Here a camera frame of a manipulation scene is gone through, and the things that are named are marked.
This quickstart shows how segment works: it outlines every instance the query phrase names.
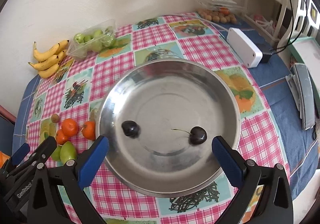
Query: floor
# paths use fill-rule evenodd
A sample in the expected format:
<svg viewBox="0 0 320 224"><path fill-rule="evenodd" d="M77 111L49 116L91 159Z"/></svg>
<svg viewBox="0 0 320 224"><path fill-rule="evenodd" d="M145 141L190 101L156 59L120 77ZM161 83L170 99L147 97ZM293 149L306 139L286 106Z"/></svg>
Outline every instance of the floor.
<svg viewBox="0 0 320 224"><path fill-rule="evenodd" d="M316 170L314 176L305 189L293 201L293 223L298 224L308 213L315 202L315 196L320 187L320 169Z"/></svg>

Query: screw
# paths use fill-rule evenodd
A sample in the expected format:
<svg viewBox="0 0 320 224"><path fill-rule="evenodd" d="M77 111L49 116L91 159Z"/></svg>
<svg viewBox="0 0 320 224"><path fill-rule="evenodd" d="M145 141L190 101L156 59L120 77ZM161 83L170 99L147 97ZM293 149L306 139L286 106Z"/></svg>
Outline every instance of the screw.
<svg viewBox="0 0 320 224"><path fill-rule="evenodd" d="M279 170L282 170L282 169L283 169L283 165L282 165L282 164L277 164L277 168L278 168Z"/></svg>
<svg viewBox="0 0 320 224"><path fill-rule="evenodd" d="M252 167L255 165L255 162L253 160L249 159L249 160L247 160L247 165Z"/></svg>
<svg viewBox="0 0 320 224"><path fill-rule="evenodd" d="M75 161L73 159L70 159L67 161L67 166L71 167L75 164Z"/></svg>
<svg viewBox="0 0 320 224"><path fill-rule="evenodd" d="M37 168L39 170L43 169L44 168L44 164L43 163L38 163Z"/></svg>

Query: checkered tablecloth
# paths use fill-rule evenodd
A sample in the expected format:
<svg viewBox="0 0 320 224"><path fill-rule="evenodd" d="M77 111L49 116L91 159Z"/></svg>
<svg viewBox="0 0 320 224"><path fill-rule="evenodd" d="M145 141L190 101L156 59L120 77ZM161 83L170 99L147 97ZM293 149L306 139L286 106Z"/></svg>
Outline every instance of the checkered tablecloth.
<svg viewBox="0 0 320 224"><path fill-rule="evenodd" d="M288 162L284 161L286 157L282 141L266 99L247 68L237 59L217 29L196 19L163 16L147 23L145 21L121 27L117 30L117 38L125 44L119 45L113 52L104 51L99 55L91 52L81 62L67 57L56 75L40 82L27 123L27 142L31 148L29 155L38 146L44 129L49 129L49 118L53 113L59 114L61 121L73 118L80 129L85 121L92 119L101 99L114 82L135 65L147 61L150 54L156 51L163 54L158 58L189 59L217 71L218 74L223 73L227 78L236 76L246 79L254 98L249 102L250 109L240 110L242 123L238 151L244 159L253 159L261 166L273 167L276 163L281 163L289 173ZM66 95L74 82L81 81L87 81L82 99L70 106ZM60 129L60 122L50 125L50 129ZM78 153L90 147L90 142L81 132L70 141ZM57 166L51 159L46 164L49 167ZM215 199L203 199L195 207L179 212L171 207L175 204L174 200L135 192L122 184L105 165L101 165L86 193L107 223L134 221L135 224L203 224L215 222L236 192L224 174L217 178L215 185ZM61 196L71 219L80 223L70 202L64 199L66 194Z"/></svg>

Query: banana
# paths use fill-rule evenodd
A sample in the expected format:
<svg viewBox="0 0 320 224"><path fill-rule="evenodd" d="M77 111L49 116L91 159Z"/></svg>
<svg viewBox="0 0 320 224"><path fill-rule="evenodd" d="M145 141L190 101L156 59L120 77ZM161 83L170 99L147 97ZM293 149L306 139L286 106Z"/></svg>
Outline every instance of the banana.
<svg viewBox="0 0 320 224"><path fill-rule="evenodd" d="M34 44L33 44L33 56L39 62L43 62L43 61L47 60L50 56L54 55L56 53L56 51L59 49L59 46L60 46L59 43L55 44L48 51L46 51L44 53L40 53L37 50L37 46L36 45L37 45L36 42L34 42Z"/></svg>
<svg viewBox="0 0 320 224"><path fill-rule="evenodd" d="M50 56L49 59L45 60L44 62L39 62L39 63L29 62L28 64L38 71L43 71L53 66L57 62L59 62L59 56L53 55L53 56Z"/></svg>
<svg viewBox="0 0 320 224"><path fill-rule="evenodd" d="M55 63L53 66L44 71L39 71L38 74L41 78L48 78L53 75L59 69L60 63Z"/></svg>
<svg viewBox="0 0 320 224"><path fill-rule="evenodd" d="M61 62L66 56L67 56L67 49L64 49L58 54L58 62Z"/></svg>
<svg viewBox="0 0 320 224"><path fill-rule="evenodd" d="M66 46L68 45L69 40L62 40L59 42L60 46L58 48L58 50L56 51L55 55L59 54L63 49L66 48Z"/></svg>

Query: white cable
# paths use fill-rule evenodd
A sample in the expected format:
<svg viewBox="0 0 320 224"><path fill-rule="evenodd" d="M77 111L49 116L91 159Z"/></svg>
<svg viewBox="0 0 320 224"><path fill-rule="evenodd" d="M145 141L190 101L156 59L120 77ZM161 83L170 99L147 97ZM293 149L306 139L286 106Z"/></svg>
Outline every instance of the white cable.
<svg viewBox="0 0 320 224"><path fill-rule="evenodd" d="M207 20L207 19L199 18L199 17L197 17L197 16L181 15L181 14L165 14L165 15L163 15L163 16L178 16L178 17L190 17L190 18L194 18L194 19L200 19L200 20L209 22L211 25L213 25L213 26L215 26L215 27L219 27L220 29L222 29L222 30L224 30L224 31L226 31L226 32L229 31L228 29L226 29L226 28L223 27L223 26L220 26L220 25L217 24L217 23L214 23L214 22L212 22L212 21L210 21L210 20Z"/></svg>

